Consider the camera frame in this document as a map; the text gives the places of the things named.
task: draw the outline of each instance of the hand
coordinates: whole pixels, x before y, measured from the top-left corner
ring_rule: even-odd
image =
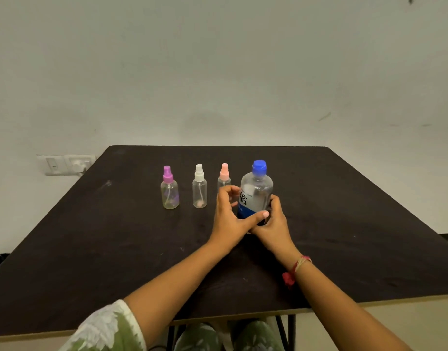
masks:
[[[232,212],[232,207],[237,205],[237,202],[231,204],[230,200],[239,194],[240,189],[231,185],[221,187],[217,193],[213,232],[208,243],[225,254],[241,241],[247,231],[269,216],[268,211],[260,211],[246,219],[238,219]]]
[[[271,218],[268,223],[263,226],[255,226],[251,232],[258,236],[263,245],[289,271],[302,254],[292,242],[279,197],[271,195],[270,204]]]

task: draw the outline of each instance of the spray bottle with white top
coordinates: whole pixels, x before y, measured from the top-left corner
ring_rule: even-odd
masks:
[[[227,185],[230,185],[229,166],[222,164],[221,174],[217,178],[217,190],[219,191],[219,188]]]
[[[174,209],[179,205],[179,184],[177,181],[174,181],[170,166],[164,166],[164,175],[162,178],[162,205],[164,208]]]
[[[196,165],[195,179],[193,180],[193,206],[196,208],[206,207],[208,184],[204,179],[203,165]]]
[[[242,178],[237,218],[245,219],[250,215],[266,210],[273,192],[273,180],[266,175],[266,162],[255,160],[253,170]]]

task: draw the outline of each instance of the person's right hand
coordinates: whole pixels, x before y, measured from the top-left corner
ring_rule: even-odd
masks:
[[[268,223],[257,225],[250,231],[258,236],[263,245],[290,271],[302,254],[292,242],[279,197],[271,195],[270,205],[272,211]]]

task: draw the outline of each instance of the white spray nozzle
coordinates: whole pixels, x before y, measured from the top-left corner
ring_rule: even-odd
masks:
[[[196,165],[195,181],[196,182],[204,181],[203,165],[201,165],[201,164]]]

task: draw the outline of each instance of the green floral clothing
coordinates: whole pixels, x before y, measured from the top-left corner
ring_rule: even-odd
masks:
[[[261,320],[229,322],[235,351],[284,351],[271,328]],[[186,327],[174,351],[221,351],[222,343],[208,324]],[[92,313],[59,351],[146,351],[138,322],[118,300]]]

